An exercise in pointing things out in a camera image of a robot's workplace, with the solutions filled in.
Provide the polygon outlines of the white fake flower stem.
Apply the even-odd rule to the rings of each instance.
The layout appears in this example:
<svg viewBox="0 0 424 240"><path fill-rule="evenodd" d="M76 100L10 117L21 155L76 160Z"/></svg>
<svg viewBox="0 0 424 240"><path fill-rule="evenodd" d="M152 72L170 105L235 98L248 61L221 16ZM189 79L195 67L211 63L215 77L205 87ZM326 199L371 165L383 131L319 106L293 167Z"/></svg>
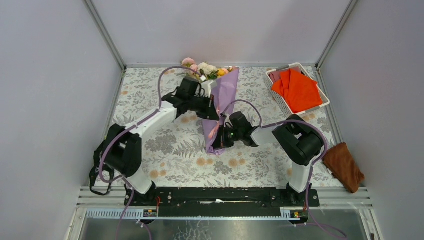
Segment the white fake flower stem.
<svg viewBox="0 0 424 240"><path fill-rule="evenodd" d="M198 71L208 80L216 80L218 78L218 68L206 62L202 62L198 65Z"/></svg>

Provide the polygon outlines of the yellow fake flower bunch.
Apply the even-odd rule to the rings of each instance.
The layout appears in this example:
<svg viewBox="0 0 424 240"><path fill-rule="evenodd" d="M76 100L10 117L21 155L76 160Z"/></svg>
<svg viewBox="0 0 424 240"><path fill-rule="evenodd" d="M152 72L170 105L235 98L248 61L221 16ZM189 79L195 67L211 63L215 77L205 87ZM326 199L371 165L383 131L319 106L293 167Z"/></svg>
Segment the yellow fake flower bunch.
<svg viewBox="0 0 424 240"><path fill-rule="evenodd" d="M219 68L216 72L216 75L218 78L221 78L228 73L230 73L230 70L228 68Z"/></svg>

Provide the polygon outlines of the pink fake flower stem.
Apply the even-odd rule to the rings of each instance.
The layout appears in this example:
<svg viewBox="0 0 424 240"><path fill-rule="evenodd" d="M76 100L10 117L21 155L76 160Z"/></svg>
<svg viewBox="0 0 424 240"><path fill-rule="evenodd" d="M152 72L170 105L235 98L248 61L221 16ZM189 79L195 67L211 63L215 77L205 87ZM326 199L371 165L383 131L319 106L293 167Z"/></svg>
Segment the pink fake flower stem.
<svg viewBox="0 0 424 240"><path fill-rule="evenodd" d="M195 60L190 58L190 57L184 58L181 61L181 65L183 67L189 68L189 69L196 71L196 72L198 71L198 68L199 68L198 65L196 64Z"/></svg>

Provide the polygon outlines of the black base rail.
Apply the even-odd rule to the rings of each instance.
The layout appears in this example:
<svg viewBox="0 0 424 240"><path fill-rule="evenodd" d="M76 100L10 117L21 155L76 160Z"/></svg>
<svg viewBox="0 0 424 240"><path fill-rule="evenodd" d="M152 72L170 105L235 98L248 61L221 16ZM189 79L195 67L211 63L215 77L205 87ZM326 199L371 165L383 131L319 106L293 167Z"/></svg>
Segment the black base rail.
<svg viewBox="0 0 424 240"><path fill-rule="evenodd" d="M281 208L304 211L320 204L318 192L276 187L157 187L146 194L126 190L125 204L153 207L159 217L282 217Z"/></svg>

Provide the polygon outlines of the pink and purple wrapping paper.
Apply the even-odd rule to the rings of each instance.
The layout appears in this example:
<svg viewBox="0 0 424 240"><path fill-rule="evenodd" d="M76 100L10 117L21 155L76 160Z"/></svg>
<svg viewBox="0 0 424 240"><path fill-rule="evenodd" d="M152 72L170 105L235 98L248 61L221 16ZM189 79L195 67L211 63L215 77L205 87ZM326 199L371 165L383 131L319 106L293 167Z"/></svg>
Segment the pink and purple wrapping paper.
<svg viewBox="0 0 424 240"><path fill-rule="evenodd" d="M235 67L230 73L218 78L216 80L217 86L211 90L214 96L214 105L218 110L218 116L224 112L226 107L236 99L236 92L238 87L240 69ZM214 141L217 139L219 127L223 125L225 118L215 120L202 120L203 135L205 152L207 154L221 155L225 150L212 147Z"/></svg>

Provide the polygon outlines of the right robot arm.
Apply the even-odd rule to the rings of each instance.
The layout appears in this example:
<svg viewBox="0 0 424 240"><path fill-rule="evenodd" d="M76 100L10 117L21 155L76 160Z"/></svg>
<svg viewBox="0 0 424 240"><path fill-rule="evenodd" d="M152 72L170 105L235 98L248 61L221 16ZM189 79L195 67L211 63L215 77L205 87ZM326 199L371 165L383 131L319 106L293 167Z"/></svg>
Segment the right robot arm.
<svg viewBox="0 0 424 240"><path fill-rule="evenodd" d="M292 114L281 122L254 126L239 111L218 127L211 147L213 150L231 148L238 141L252 148L278 143L292 161L287 201L293 206L299 206L307 199L305 190L309 187L312 162L326 148L325 137L317 128L297 114Z"/></svg>

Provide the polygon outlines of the brown cloth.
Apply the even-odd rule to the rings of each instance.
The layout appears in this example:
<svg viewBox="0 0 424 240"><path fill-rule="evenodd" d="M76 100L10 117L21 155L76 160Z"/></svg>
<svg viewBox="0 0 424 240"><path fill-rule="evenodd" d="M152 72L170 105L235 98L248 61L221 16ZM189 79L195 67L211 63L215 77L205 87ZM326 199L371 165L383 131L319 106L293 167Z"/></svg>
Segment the brown cloth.
<svg viewBox="0 0 424 240"><path fill-rule="evenodd" d="M356 164L345 142L329 149L323 157L323 164L332 172L351 194L359 190L365 176Z"/></svg>

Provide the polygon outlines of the orange folded paper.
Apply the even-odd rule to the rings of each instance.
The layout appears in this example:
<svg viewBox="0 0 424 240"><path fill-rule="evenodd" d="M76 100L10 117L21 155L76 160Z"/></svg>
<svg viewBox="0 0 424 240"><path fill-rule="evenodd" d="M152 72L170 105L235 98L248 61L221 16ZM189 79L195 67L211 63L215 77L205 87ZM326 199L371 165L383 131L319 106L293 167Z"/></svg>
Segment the orange folded paper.
<svg viewBox="0 0 424 240"><path fill-rule="evenodd" d="M289 84L281 79L273 82L271 90L281 96L295 114L323 104L318 83L302 73L291 73Z"/></svg>

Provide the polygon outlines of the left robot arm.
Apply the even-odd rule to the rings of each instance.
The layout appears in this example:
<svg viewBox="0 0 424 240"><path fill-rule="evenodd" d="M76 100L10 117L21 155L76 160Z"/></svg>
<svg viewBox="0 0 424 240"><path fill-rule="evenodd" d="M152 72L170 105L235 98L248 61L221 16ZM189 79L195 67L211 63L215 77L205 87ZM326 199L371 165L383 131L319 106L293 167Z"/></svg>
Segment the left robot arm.
<svg viewBox="0 0 424 240"><path fill-rule="evenodd" d="M119 173L116 179L123 179L136 191L135 197L142 205L152 204L154 183L142 169L144 139L187 112L194 112L200 119L218 121L220 117L212 94L217 85L214 80L200 83L192 77L184 77L173 92L159 97L156 109L124 126L112 125L98 154L100 179L105 183L115 181L113 177L108 180L103 177L104 167L109 167Z"/></svg>

